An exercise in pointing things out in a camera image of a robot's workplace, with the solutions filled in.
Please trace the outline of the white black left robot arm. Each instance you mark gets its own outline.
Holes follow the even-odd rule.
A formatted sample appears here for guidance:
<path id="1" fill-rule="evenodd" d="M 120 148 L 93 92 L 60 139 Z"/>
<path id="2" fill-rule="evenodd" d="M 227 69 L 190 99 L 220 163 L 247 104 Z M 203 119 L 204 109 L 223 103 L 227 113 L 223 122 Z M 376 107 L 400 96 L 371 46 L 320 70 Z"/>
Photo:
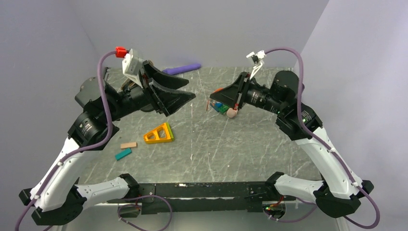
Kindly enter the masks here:
<path id="1" fill-rule="evenodd" d="M 108 125 L 101 90 L 113 121 L 139 110 L 170 116 L 195 97 L 182 90 L 189 83 L 187 79 L 166 74 L 149 61 L 142 63 L 136 78 L 140 84 L 127 80 L 121 91 L 102 78 L 91 77 L 82 83 L 75 100 L 83 112 L 69 129 L 60 154 L 38 185 L 19 193 L 23 204 L 34 208 L 31 217 L 37 225 L 62 226 L 93 205 L 114 199 L 132 202 L 138 197 L 140 186 L 128 173 L 103 183 L 78 183 L 87 163 L 107 145 L 108 131 L 119 130 Z"/>

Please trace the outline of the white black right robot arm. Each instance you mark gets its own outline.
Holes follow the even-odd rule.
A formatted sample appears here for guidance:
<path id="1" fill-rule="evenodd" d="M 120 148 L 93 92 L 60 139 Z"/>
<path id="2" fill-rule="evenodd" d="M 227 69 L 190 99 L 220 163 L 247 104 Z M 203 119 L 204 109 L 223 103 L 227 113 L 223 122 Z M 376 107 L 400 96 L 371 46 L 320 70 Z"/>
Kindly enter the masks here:
<path id="1" fill-rule="evenodd" d="M 343 168 L 342 158 L 332 154 L 333 144 L 318 115 L 311 107 L 296 104 L 298 83 L 298 76 L 287 70 L 279 71 L 270 87 L 242 72 L 234 83 L 213 92 L 210 98 L 232 109 L 249 104 L 276 114 L 279 129 L 306 152 L 320 171 L 322 180 L 303 180 L 282 172 L 272 174 L 265 183 L 269 199 L 293 196 L 314 202 L 332 218 L 353 214 L 360 199 L 374 186 Z"/>

